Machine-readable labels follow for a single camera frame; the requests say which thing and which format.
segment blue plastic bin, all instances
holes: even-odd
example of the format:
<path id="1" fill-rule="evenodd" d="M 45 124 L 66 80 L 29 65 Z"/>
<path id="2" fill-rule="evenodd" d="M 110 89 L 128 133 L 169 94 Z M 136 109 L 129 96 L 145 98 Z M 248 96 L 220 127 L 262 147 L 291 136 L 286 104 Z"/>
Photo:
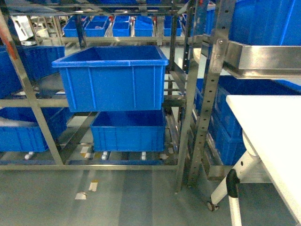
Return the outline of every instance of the blue plastic bin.
<path id="1" fill-rule="evenodd" d="M 129 22 L 115 22 L 113 24 L 114 37 L 129 37 L 131 36 L 131 26 Z"/>
<path id="2" fill-rule="evenodd" d="M 214 14 L 215 14 L 215 9 L 214 8 L 211 8 L 211 9 L 207 10 L 205 33 L 209 34 L 209 35 L 211 34 L 211 30 L 213 28 Z"/>
<path id="3" fill-rule="evenodd" d="M 300 91 L 272 80 L 239 80 L 221 76 L 215 97 L 214 109 L 232 138 L 241 137 L 242 129 L 226 103 L 227 95 L 301 95 Z"/>
<path id="4" fill-rule="evenodd" d="M 85 27 L 87 37 L 103 37 L 106 32 L 107 22 L 90 21 Z"/>
<path id="5" fill-rule="evenodd" d="M 71 112 L 68 107 L 64 108 L 64 114 L 65 114 L 66 122 L 68 122 L 72 118 L 72 116 L 74 115 L 74 113 Z"/>
<path id="6" fill-rule="evenodd" d="M 75 18 L 76 16 L 71 16 L 70 19 L 68 20 L 68 22 L 70 21 L 74 21 L 75 22 Z M 88 23 L 90 21 L 90 18 L 87 16 L 81 16 L 81 23 L 83 24 L 83 26 Z"/>
<path id="7" fill-rule="evenodd" d="M 94 150 L 161 152 L 165 125 L 162 110 L 99 112 L 91 123 Z"/>
<path id="8" fill-rule="evenodd" d="M 38 80 L 58 72 L 51 62 L 64 56 L 64 47 L 23 47 L 19 55 L 24 63 L 29 79 Z M 13 64 L 10 61 L 6 47 L 0 47 L 0 99 L 22 89 Z"/>
<path id="9" fill-rule="evenodd" d="M 87 23 L 90 21 L 89 17 L 81 16 L 81 23 L 83 28 L 86 27 Z M 72 16 L 68 23 L 63 27 L 63 31 L 65 33 L 65 37 L 78 37 L 75 25 L 75 16 Z"/>
<path id="10" fill-rule="evenodd" d="M 169 16 L 165 17 L 165 20 L 164 20 L 164 36 L 171 36 L 172 20 L 170 18 L 171 17 L 169 17 Z M 181 22 L 180 22 L 180 20 L 177 20 L 176 36 L 181 36 L 181 33 L 182 33 Z"/>
<path id="11" fill-rule="evenodd" d="M 65 56 L 65 46 L 24 47 L 24 52 L 33 72 L 32 78 L 39 80 L 59 71 L 53 68 L 51 63 Z"/>
<path id="12" fill-rule="evenodd" d="M 62 108 L 43 108 L 44 116 L 54 139 L 66 130 L 66 119 Z M 29 107 L 6 107 L 0 109 L 0 117 L 35 122 L 33 126 L 0 127 L 1 152 L 43 152 L 48 149 L 41 129 Z"/>
<path id="13" fill-rule="evenodd" d="M 68 22 L 65 27 L 63 27 L 63 31 L 65 37 L 78 37 L 74 21 Z"/>
<path id="14" fill-rule="evenodd" d="M 208 130 L 223 164 L 234 165 L 246 151 L 242 137 L 231 138 L 214 113 L 211 116 Z"/>
<path id="15" fill-rule="evenodd" d="M 110 25 L 110 20 L 108 16 L 95 16 L 92 19 L 93 22 L 95 21 L 100 21 L 100 22 L 106 22 L 105 23 L 105 29 L 108 29 L 109 25 Z"/>
<path id="16" fill-rule="evenodd" d="M 299 46 L 300 9 L 301 0 L 237 0 L 229 39 L 249 45 Z"/>
<path id="17" fill-rule="evenodd" d="M 196 105 L 196 110 L 200 111 L 201 106 L 203 103 L 203 96 L 202 96 L 202 88 L 203 88 L 203 80 L 204 79 L 198 79 L 197 80 L 197 88 L 196 88 L 196 93 L 194 96 L 194 104 Z"/>
<path id="18" fill-rule="evenodd" d="M 157 46 L 93 47 L 52 63 L 72 112 L 161 109 L 166 65 Z"/>
<path id="19" fill-rule="evenodd" d="M 22 88 L 6 50 L 0 51 L 0 99 Z"/>
<path id="20" fill-rule="evenodd" d="M 130 16 L 115 16 L 114 22 L 130 22 Z"/>
<path id="21" fill-rule="evenodd" d="M 135 21 L 135 36 L 151 37 L 153 31 L 152 19 L 147 16 L 138 16 Z"/>

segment gray floor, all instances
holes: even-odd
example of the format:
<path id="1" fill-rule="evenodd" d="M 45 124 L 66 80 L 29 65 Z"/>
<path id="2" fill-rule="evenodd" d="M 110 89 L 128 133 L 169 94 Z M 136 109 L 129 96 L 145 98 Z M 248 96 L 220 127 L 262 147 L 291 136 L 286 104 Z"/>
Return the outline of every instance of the gray floor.
<path id="1" fill-rule="evenodd" d="M 98 179 L 96 192 L 88 192 Z M 201 175 L 198 188 L 174 193 L 172 171 L 12 171 L 0 174 L 1 226 L 230 226 L 228 200 L 210 212 L 216 187 Z M 77 192 L 86 200 L 75 200 Z M 272 184 L 243 184 L 245 226 L 292 226 Z"/>

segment table leg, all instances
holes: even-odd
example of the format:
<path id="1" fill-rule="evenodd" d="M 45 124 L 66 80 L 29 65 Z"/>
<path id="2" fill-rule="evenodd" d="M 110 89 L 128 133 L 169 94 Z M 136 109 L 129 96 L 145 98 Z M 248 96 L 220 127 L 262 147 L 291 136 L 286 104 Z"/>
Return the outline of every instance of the table leg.
<path id="1" fill-rule="evenodd" d="M 207 203 L 210 211 L 217 210 L 219 208 L 218 203 L 228 194 L 233 226 L 241 225 L 237 184 L 239 184 L 240 180 L 261 161 L 244 133 L 243 139 L 246 146 L 246 152 L 217 186 L 215 191 L 211 194 L 211 201 Z"/>

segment stainless steel rack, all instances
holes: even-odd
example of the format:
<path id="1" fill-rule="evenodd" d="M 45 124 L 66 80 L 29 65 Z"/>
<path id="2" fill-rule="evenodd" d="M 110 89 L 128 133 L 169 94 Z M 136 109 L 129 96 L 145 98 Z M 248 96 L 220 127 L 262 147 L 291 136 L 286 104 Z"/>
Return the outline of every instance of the stainless steel rack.
<path id="1" fill-rule="evenodd" d="M 231 166 L 223 166 L 214 152 L 211 144 L 210 136 L 207 135 L 207 128 L 210 121 L 211 111 L 213 107 L 214 97 L 217 89 L 220 73 L 222 69 L 238 78 L 291 78 L 301 75 L 301 61 L 299 56 L 301 47 L 271 47 L 271 46 L 248 46 L 228 40 L 229 29 L 231 25 L 232 15 L 236 0 L 217 0 L 215 12 L 215 30 L 212 35 L 203 35 L 206 11 L 209 0 L 193 1 L 190 0 L 185 5 L 172 3 L 164 0 L 160 5 L 137 4 L 132 6 L 122 5 L 101 5 L 101 4 L 65 4 L 64 0 L 60 5 L 1 5 L 0 27 L 1 38 L 7 46 L 9 46 L 9 55 L 13 65 L 17 71 L 22 87 L 26 93 L 26 99 L 2 99 L 0 106 L 14 107 L 31 107 L 38 120 L 39 126 L 43 132 L 46 142 L 49 146 L 49 153 L 53 160 L 40 162 L 5 162 L 0 163 L 0 170 L 176 170 L 176 191 L 180 191 L 182 186 L 182 177 L 184 166 L 187 164 L 189 168 L 188 185 L 194 185 L 198 178 L 199 167 L 203 164 L 208 179 L 217 180 L 226 176 Z M 174 15 L 172 36 L 170 38 L 162 37 L 162 40 L 155 40 L 157 37 L 144 39 L 136 37 L 114 38 L 104 37 L 105 42 L 153 42 L 160 45 L 161 41 L 169 41 L 170 48 L 170 65 L 166 71 L 168 79 L 167 95 L 163 106 L 167 111 L 167 148 L 172 148 L 174 154 L 172 158 L 174 162 L 162 163 L 162 165 L 114 165 L 103 164 L 96 159 L 76 160 L 71 159 L 72 154 L 80 145 L 80 140 L 88 130 L 89 123 L 92 121 L 94 114 L 90 113 L 83 124 L 70 137 L 69 142 L 61 147 L 53 140 L 45 118 L 42 114 L 41 107 L 68 107 L 66 98 L 37 98 L 33 86 L 30 83 L 24 66 L 19 58 L 16 44 L 18 41 L 13 39 L 9 32 L 7 19 L 9 12 L 7 10 L 18 8 L 19 11 L 13 11 L 14 15 L 117 15 L 117 14 L 144 14 L 156 15 L 158 18 L 163 15 Z M 184 56 L 181 69 L 174 62 L 175 43 L 176 43 L 176 23 L 177 14 L 187 12 L 187 29 L 183 38 Z M 194 13 L 194 36 L 190 37 L 191 21 Z M 80 46 L 85 48 L 87 42 L 98 41 L 94 38 L 84 37 L 81 23 L 77 20 L 77 30 L 79 37 L 72 41 L 79 41 Z M 55 17 L 55 28 L 57 32 L 61 32 L 57 17 Z M 61 33 L 60 43 L 71 42 Z M 200 112 L 194 109 L 194 95 L 196 90 L 196 82 L 198 77 L 198 63 L 192 59 L 193 48 L 202 48 L 202 54 L 207 57 L 206 69 L 203 85 L 203 103 Z M 181 95 L 173 95 L 174 91 L 181 92 Z M 171 107 L 180 109 L 179 124 L 174 119 Z M 257 170 L 254 177 L 246 179 L 246 182 L 266 182 L 267 177 L 262 173 L 261 169 Z"/>

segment wheel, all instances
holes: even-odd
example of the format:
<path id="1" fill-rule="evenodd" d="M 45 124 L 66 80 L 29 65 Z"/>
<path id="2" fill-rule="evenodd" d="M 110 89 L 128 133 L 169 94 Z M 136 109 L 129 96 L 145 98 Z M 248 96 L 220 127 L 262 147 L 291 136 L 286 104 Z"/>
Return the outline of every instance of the wheel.
<path id="1" fill-rule="evenodd" d="M 207 202 L 207 207 L 208 207 L 208 209 L 209 209 L 211 212 L 213 212 L 213 211 L 219 209 L 219 206 L 218 206 L 218 205 L 214 205 L 211 201 L 210 201 L 210 202 Z"/>

